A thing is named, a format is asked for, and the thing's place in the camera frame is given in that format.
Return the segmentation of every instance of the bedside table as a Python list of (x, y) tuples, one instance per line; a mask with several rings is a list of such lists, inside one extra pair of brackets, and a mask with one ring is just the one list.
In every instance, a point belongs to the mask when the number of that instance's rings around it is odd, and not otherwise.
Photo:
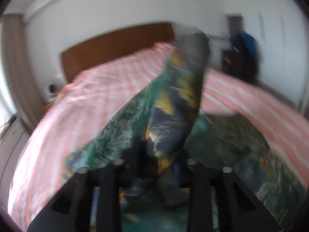
[(52, 103), (49, 103), (46, 106), (44, 106), (44, 108), (43, 108), (44, 114), (46, 114), (53, 105), (54, 105), (54, 103), (52, 102)]

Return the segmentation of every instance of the curtain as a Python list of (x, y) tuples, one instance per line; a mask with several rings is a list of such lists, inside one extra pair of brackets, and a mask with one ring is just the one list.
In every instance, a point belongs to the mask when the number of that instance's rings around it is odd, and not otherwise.
[[(2, 24), (0, 23), (0, 37), (1, 37)], [(16, 113), (16, 109), (7, 86), (5, 78), (2, 55), (0, 48), (0, 131), (1, 127), (9, 120), (9, 118)]]
[(44, 103), (27, 58), (22, 15), (4, 15), (1, 19), (2, 62), (7, 84), (18, 114), (34, 130), (43, 117)]
[(307, 79), (307, 87), (305, 88), (301, 101), (300, 114), (305, 115), (309, 106), (309, 78)]

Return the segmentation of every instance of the pink bedding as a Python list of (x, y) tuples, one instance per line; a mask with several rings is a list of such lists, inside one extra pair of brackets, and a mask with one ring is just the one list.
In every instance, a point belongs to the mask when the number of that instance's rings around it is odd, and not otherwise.
[[(23, 231), (61, 187), (63, 159), (93, 139), (112, 116), (157, 77), (173, 47), (151, 49), (82, 72), (65, 86), (29, 139), (11, 183), (8, 212)], [(268, 93), (208, 69), (201, 109), (245, 115), (271, 151), (309, 184), (309, 123)]]

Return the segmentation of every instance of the patterned blanket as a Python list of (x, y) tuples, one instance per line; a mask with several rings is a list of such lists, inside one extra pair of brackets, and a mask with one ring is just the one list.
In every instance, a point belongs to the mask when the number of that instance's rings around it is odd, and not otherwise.
[[(306, 197), (298, 179), (270, 153), (264, 137), (245, 117), (198, 115), (208, 56), (205, 34), (184, 37), (167, 59), (162, 75), (132, 98), (93, 141), (65, 161), (66, 181), (82, 166), (92, 170), (119, 158), (135, 137), (144, 140), (152, 158), (146, 170), (153, 174), (121, 189), (124, 231), (185, 230), (188, 191), (177, 189), (168, 171), (182, 148), (207, 167), (232, 167), (282, 227)], [(217, 229), (215, 194), (212, 196)]]

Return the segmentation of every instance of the white wall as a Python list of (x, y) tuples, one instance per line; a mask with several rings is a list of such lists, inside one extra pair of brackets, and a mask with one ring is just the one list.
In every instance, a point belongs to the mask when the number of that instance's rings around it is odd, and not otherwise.
[(210, 34), (227, 33), (222, 0), (61, 0), (26, 27), (29, 58), (40, 92), (66, 81), (59, 54), (81, 41), (120, 27), (173, 20)]
[(246, 32), (258, 42), (259, 80), (298, 104), (309, 64), (308, 23), (300, 9), (293, 0), (223, 0), (223, 4), (226, 14), (243, 16)]

